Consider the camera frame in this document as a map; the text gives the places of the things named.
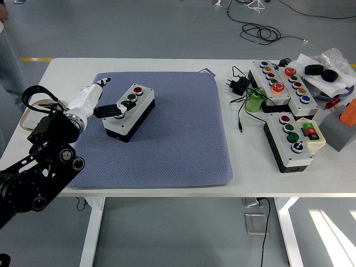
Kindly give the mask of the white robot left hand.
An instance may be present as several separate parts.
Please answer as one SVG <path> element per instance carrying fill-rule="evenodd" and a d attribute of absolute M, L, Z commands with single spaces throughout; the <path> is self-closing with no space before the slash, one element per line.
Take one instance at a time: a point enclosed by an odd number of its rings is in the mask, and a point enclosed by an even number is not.
<path fill-rule="evenodd" d="M 83 120 L 88 119 L 92 115 L 97 118 L 124 115 L 128 108 L 120 103 L 97 107 L 103 93 L 103 88 L 109 81 L 111 81 L 110 78 L 100 79 L 77 93 L 69 102 L 66 114 L 78 116 Z"/>

